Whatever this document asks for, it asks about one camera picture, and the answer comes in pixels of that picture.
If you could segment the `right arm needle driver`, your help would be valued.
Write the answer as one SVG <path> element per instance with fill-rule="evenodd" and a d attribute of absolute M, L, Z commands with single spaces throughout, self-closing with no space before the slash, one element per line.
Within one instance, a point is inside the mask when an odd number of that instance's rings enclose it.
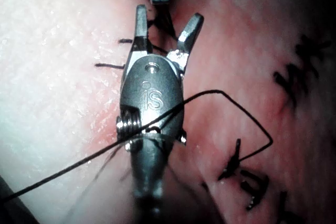
<path fill-rule="evenodd" d="M 148 125 L 141 134 L 157 133 L 165 142 L 179 141 L 185 145 L 183 109 L 155 121 L 182 102 L 182 78 L 173 62 L 147 52 L 130 53 L 121 82 L 120 115 L 116 121 L 118 139 Z"/>

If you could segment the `right arm needle driver jaw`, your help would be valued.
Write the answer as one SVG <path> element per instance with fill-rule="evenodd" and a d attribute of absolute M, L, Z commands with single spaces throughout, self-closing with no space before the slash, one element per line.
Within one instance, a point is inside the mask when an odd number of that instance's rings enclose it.
<path fill-rule="evenodd" d="M 148 37 L 146 6 L 138 5 L 135 12 L 135 31 L 129 60 L 136 61 L 140 57 L 146 56 L 152 52 L 153 47 Z"/>
<path fill-rule="evenodd" d="M 203 15 L 195 13 L 181 31 L 176 49 L 167 54 L 167 59 L 176 65 L 180 74 L 184 74 L 186 71 L 188 58 L 202 29 L 203 22 Z"/>

